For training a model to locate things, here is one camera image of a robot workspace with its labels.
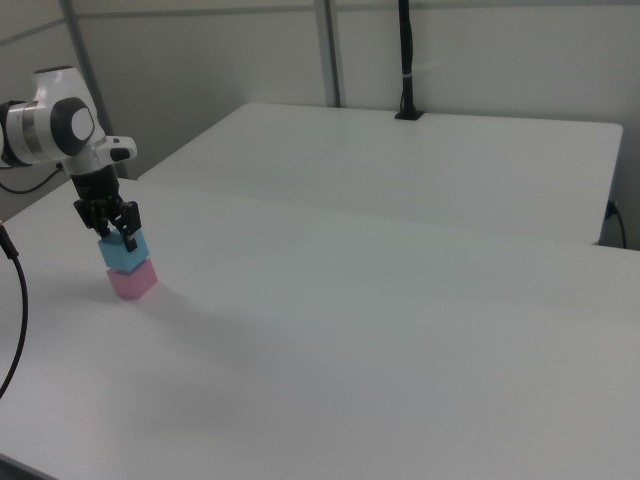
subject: black pole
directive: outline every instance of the black pole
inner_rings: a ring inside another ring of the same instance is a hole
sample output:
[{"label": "black pole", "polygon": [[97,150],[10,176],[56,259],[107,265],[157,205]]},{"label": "black pole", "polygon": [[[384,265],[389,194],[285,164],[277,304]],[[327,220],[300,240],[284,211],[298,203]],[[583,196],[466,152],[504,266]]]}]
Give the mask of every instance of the black pole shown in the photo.
[{"label": "black pole", "polygon": [[400,111],[396,114],[398,120],[417,120],[424,112],[416,110],[413,104],[413,35],[411,19],[409,17],[409,0],[398,0],[398,14],[400,17],[400,51],[402,55],[402,100]]}]

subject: pink cube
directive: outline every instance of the pink cube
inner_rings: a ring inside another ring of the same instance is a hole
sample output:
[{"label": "pink cube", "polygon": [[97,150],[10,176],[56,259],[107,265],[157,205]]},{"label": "pink cube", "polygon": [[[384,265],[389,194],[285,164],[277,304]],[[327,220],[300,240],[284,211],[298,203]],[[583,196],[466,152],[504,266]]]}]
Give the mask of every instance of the pink cube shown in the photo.
[{"label": "pink cube", "polygon": [[158,281],[150,259],[144,260],[131,272],[107,270],[111,286],[119,297],[138,299]]}]

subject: black cable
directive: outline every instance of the black cable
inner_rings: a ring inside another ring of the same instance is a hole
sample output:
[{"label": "black cable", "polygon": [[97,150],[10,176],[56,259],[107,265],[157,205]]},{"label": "black cable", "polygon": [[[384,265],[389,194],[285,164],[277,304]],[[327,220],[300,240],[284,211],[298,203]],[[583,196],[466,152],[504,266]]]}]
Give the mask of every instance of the black cable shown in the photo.
[{"label": "black cable", "polygon": [[620,215],[620,210],[616,208],[616,216],[618,217],[618,222],[620,222],[620,231],[622,232],[622,248],[626,250],[627,248],[627,234],[624,231],[624,222],[622,221],[622,215]]},{"label": "black cable", "polygon": [[9,193],[13,193],[15,195],[25,195],[27,193],[31,193],[31,192],[35,192],[36,190],[38,190],[40,187],[42,187],[44,184],[46,184],[49,180],[51,180],[53,177],[55,177],[58,173],[60,173],[62,170],[59,168],[56,168],[47,178],[45,178],[42,182],[40,182],[38,185],[36,185],[35,187],[31,187],[27,190],[14,190],[12,188],[9,188],[5,185],[3,185],[0,182],[0,188],[2,190],[4,190],[5,192],[9,192]]},{"label": "black cable", "polygon": [[11,367],[9,367],[9,373],[7,373],[7,377],[2,383],[2,386],[0,386],[0,398],[2,398],[4,392],[6,392],[7,388],[9,387],[9,383],[11,383],[13,374],[16,373],[18,363],[20,362],[20,357],[22,356],[22,350],[24,349],[24,341],[27,337],[27,323],[29,320],[29,293],[27,292],[27,281],[24,278],[22,265],[20,265],[20,260],[18,260],[18,251],[13,246],[13,243],[11,242],[7,231],[1,223],[0,244],[4,249],[4,252],[7,254],[7,257],[13,260],[13,264],[16,267],[16,272],[18,272],[18,278],[20,279],[20,290],[22,292],[22,323],[20,325],[20,338],[18,339],[18,347],[16,348],[16,353],[13,356]]}]

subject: blue cube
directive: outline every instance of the blue cube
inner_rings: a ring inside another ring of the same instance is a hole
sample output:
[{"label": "blue cube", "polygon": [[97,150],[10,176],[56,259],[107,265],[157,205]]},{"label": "blue cube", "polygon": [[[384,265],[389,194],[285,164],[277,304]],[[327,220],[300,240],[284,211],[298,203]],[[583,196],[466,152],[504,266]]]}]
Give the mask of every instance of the blue cube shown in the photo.
[{"label": "blue cube", "polygon": [[109,235],[98,242],[102,258],[108,268],[121,272],[131,272],[149,256],[147,242],[144,241],[142,230],[136,232],[138,248],[133,252],[127,252],[120,232],[112,230]]}]

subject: white table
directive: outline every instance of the white table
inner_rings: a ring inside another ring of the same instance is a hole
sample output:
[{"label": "white table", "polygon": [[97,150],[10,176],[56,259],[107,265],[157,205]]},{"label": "white table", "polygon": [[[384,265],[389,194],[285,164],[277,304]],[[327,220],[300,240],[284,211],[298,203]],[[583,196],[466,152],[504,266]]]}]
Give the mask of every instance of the white table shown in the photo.
[{"label": "white table", "polygon": [[600,238],[618,125],[245,105],[145,182],[583,244]]},{"label": "white table", "polygon": [[[8,222],[32,302],[0,452],[64,479],[640,471],[640,257],[123,182],[162,284],[111,292],[66,184]],[[0,370],[18,333],[0,269]]]}]

